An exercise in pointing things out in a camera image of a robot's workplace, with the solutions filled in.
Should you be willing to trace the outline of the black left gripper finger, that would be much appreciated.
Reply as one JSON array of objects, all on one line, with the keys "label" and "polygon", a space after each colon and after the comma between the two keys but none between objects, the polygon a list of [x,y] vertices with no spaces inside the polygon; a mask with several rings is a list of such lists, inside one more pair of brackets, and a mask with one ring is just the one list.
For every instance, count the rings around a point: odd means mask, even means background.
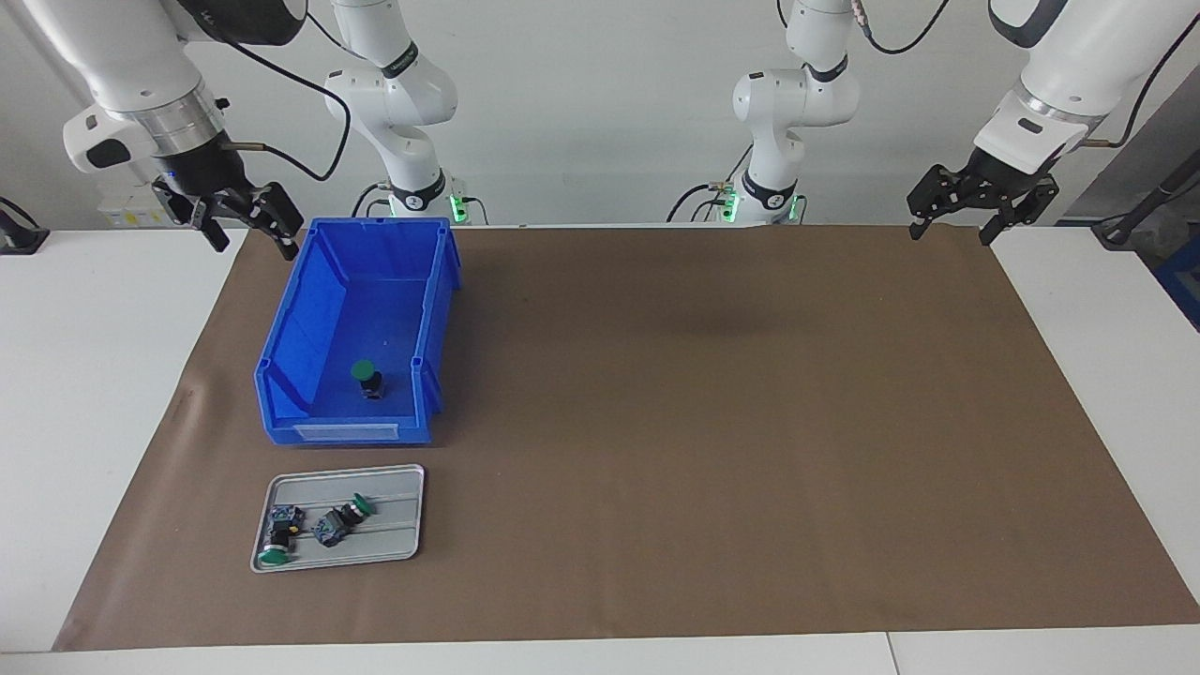
[{"label": "black left gripper finger", "polygon": [[990,247],[998,235],[1012,227],[1032,225],[1040,219],[1042,213],[1058,195],[1058,181],[1054,175],[1046,174],[1039,177],[1020,195],[1016,193],[1016,187],[994,192],[995,195],[989,198],[996,213],[979,231],[979,243],[983,247]]},{"label": "black left gripper finger", "polygon": [[916,187],[906,197],[906,205],[912,216],[908,223],[908,238],[918,241],[926,234],[926,228],[935,219],[959,213],[971,208],[971,189],[966,187],[968,171],[949,171],[944,165],[934,165],[926,171]]}]

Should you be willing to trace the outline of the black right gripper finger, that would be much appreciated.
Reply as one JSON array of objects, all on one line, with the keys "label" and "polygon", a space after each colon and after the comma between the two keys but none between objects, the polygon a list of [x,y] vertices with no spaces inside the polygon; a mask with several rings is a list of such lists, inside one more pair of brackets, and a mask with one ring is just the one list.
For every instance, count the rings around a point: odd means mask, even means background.
[{"label": "black right gripper finger", "polygon": [[204,235],[215,252],[223,252],[229,246],[229,238],[216,221],[216,207],[208,197],[192,201],[169,187],[163,178],[154,180],[154,195],[163,207],[172,222],[186,226]]},{"label": "black right gripper finger", "polygon": [[305,220],[282,184],[229,187],[228,210],[251,229],[274,240],[284,261],[295,259],[299,252],[295,238]]}]

